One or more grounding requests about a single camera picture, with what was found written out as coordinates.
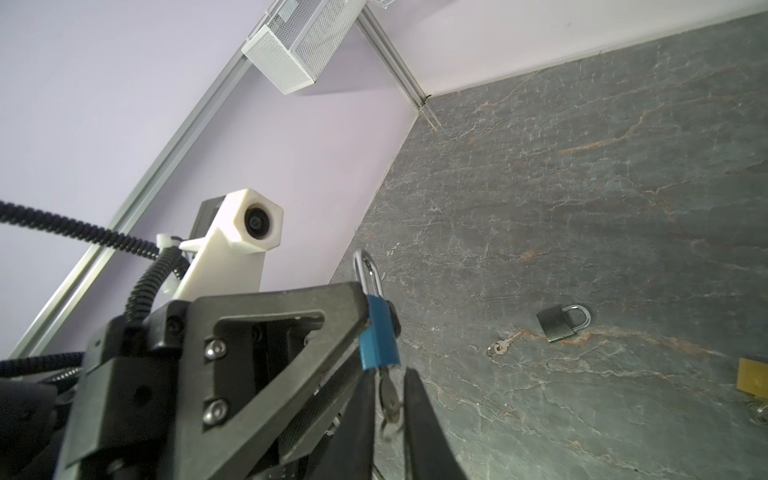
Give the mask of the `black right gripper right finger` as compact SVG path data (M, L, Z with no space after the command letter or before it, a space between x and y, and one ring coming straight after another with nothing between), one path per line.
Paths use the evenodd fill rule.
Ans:
M404 376L403 448L406 479L467 479L413 368Z

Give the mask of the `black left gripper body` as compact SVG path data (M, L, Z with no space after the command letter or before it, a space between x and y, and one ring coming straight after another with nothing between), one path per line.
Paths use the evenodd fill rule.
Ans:
M118 316L84 352L2 361L2 478L161 478L187 307Z

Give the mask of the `black padlock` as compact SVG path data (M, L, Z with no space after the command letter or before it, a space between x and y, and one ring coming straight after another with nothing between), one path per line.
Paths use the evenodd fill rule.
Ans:
M583 317L579 324L570 321L570 314ZM536 314L541 329L549 343L555 343L574 336L578 331L588 328L592 322L591 312L583 305L553 306Z

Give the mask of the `silver key bunch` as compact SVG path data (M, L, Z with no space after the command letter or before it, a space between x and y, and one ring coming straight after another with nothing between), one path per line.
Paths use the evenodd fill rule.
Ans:
M487 349L487 355L488 356L499 356L504 355L508 350L509 347L520 337L522 336L522 332L518 331L513 333L511 336L500 339L492 343L488 349Z

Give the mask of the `blue padlock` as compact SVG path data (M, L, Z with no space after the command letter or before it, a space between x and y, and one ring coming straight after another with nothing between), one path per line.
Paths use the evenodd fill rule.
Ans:
M358 249L353 255L353 268L368 304L369 326L358 337L362 369L399 365L393 315L384 297L378 267L367 251Z

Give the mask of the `brass padlock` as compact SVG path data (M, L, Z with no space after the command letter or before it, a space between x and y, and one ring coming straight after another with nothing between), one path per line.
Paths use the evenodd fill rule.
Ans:
M758 426L767 427L767 364L740 358L736 388L750 397L747 410L751 421Z

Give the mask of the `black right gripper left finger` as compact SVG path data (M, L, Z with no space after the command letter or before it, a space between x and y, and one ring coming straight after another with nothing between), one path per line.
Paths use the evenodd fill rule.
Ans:
M342 416L340 426L310 479L372 478L376 372L365 371Z

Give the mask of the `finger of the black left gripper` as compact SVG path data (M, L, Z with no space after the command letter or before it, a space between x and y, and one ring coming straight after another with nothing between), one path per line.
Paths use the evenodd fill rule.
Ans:
M245 479L364 329L357 282L201 297L185 312L161 479Z
M280 463L289 465L311 455L324 438L326 430L351 398L354 387L366 370L368 360L361 361L353 350L321 382L296 416L278 437Z

